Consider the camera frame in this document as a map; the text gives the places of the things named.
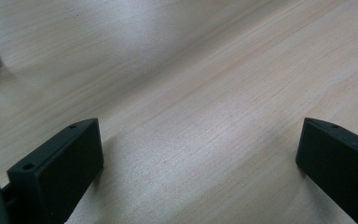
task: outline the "light wood surface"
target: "light wood surface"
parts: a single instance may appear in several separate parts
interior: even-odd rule
[[[358,133],[358,1],[0,0],[0,185],[70,123],[105,167],[68,223],[353,223],[296,167]]]

